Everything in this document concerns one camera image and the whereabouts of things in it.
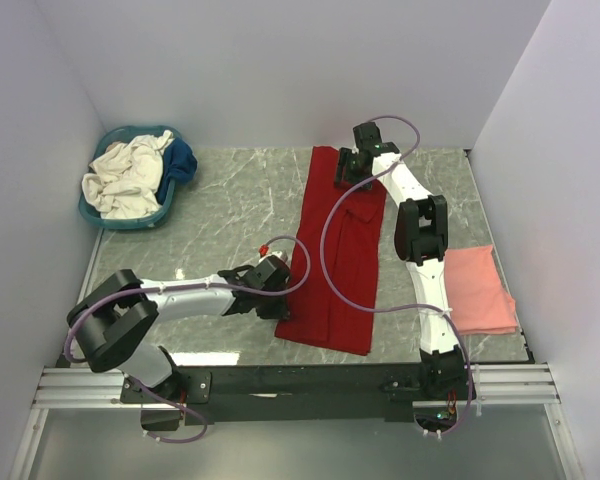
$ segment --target marble tabletop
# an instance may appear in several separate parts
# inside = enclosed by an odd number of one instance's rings
[[[89,289],[121,268],[152,280],[204,277],[253,263],[266,240],[296,233],[311,148],[196,149],[195,153],[198,173],[193,182],[177,189],[165,225],[103,233]],[[407,164],[431,192],[445,195],[450,248],[493,243],[464,151],[419,150]],[[414,302],[409,274],[393,247],[397,208],[389,197],[385,208],[376,305]],[[290,242],[280,246],[289,253],[293,250]],[[377,314],[371,353],[366,357],[280,340],[274,337],[274,328],[275,322],[259,319],[255,312],[198,316],[156,324],[147,339],[167,348],[184,365],[420,361],[420,322],[413,311]],[[474,362],[528,360],[520,331],[468,335],[464,340]]]

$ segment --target dark blue garment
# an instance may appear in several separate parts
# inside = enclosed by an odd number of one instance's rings
[[[162,205],[167,198],[167,190],[171,179],[181,185],[190,182],[198,169],[198,160],[193,156],[191,147],[184,140],[176,138],[167,147],[162,156],[162,180],[156,193],[156,200]]]

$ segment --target pink towel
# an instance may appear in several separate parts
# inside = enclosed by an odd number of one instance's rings
[[[503,288],[493,247],[448,249],[444,277],[451,319],[463,335],[514,333],[516,302]]]

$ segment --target red garment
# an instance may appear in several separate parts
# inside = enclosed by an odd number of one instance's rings
[[[340,300],[329,288],[320,267],[320,235],[329,212],[346,189],[336,188],[333,178],[338,152],[314,147],[304,192],[297,237],[311,256],[307,283],[289,295],[291,319],[279,322],[276,337],[316,347],[366,355],[371,350],[373,314]],[[338,289],[364,306],[376,303],[378,241],[386,191],[374,182],[371,191],[350,195],[333,217],[325,242],[325,261]],[[302,250],[295,247],[291,278],[299,280],[306,269]]]

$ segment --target teal laundry basket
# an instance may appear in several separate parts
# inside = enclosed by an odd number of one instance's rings
[[[98,143],[98,147],[93,154],[93,160],[104,154],[107,150],[107,147],[114,142],[129,143],[138,135],[153,135],[159,137],[164,133],[165,130],[171,130],[175,138],[182,138],[180,132],[178,132],[175,128],[168,127],[166,125],[157,125],[155,127],[127,126],[116,128],[115,130],[107,133],[102,140],[100,140],[100,143]],[[80,215],[82,215],[87,222],[95,225],[96,227],[107,228],[110,230],[137,230],[142,228],[154,228],[160,226],[166,221],[166,215],[169,212],[169,207],[171,207],[175,189],[175,180],[171,180],[167,188],[167,198],[162,204],[162,207],[156,213],[147,217],[134,218],[130,220],[106,220],[100,216],[100,212],[87,203],[87,200],[84,198],[84,193],[82,192],[80,193],[78,210],[80,211]]]

